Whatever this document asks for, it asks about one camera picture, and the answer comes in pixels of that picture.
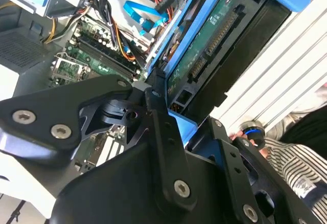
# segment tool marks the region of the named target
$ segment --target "finger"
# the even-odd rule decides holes
[[[235,135],[236,135],[236,137],[243,136],[243,131],[238,131]]]

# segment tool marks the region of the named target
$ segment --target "green circuit board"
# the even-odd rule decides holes
[[[87,64],[93,71],[100,75],[107,75],[107,74],[118,74],[122,76],[120,73],[115,71],[114,69],[107,67],[103,65],[100,61],[94,59],[93,57],[90,57],[88,54],[83,52],[77,47],[74,46],[68,46],[66,49],[66,53],[70,56],[73,57],[85,64]]]
[[[209,44],[210,38],[215,33],[216,29],[218,29],[234,1],[235,0],[219,0],[217,5],[214,7],[188,50],[185,52],[184,56],[168,78],[168,95],[172,94],[178,82],[191,70],[193,64],[202,54],[203,48]]]
[[[58,74],[61,76],[70,78],[70,79],[75,79],[78,69],[80,66],[78,64],[71,64],[68,62],[61,62],[59,67],[58,67]]]

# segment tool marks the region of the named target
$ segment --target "black mount arm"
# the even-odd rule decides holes
[[[50,223],[319,223],[251,143],[250,151],[242,139],[232,145],[219,121],[208,119],[185,151],[164,77],[155,70],[132,87],[104,76],[0,102],[1,152],[47,167],[65,166],[91,134],[127,127],[128,149],[71,181]],[[250,171],[264,179],[250,183]],[[258,205],[258,189],[272,194],[275,213]]]

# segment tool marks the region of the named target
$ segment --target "person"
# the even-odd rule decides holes
[[[232,139],[238,136],[247,138],[239,131]],[[303,117],[279,140],[265,137],[265,142],[261,155],[317,218],[327,223],[327,105]]]

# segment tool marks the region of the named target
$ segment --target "yellow wire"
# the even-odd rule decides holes
[[[8,6],[15,6],[15,5],[16,5],[15,3],[9,2],[9,3],[3,4],[2,6],[0,6],[0,10],[5,7],[8,7]]]
[[[56,30],[56,21],[54,18],[52,18],[52,29],[51,29],[49,37],[44,42],[45,44],[49,44],[49,41],[52,40],[53,36],[55,35],[55,30]]]
[[[115,25],[115,28],[116,28],[116,34],[117,34],[117,40],[118,40],[119,49],[121,50],[123,56],[124,56],[126,59],[130,60],[130,61],[135,60],[135,57],[128,57],[128,56],[125,54],[125,52],[124,52],[124,50],[123,50],[123,48],[122,48],[121,39],[120,39],[120,37],[119,37],[119,32],[118,32],[117,24],[116,24],[115,22],[114,22],[113,24]]]

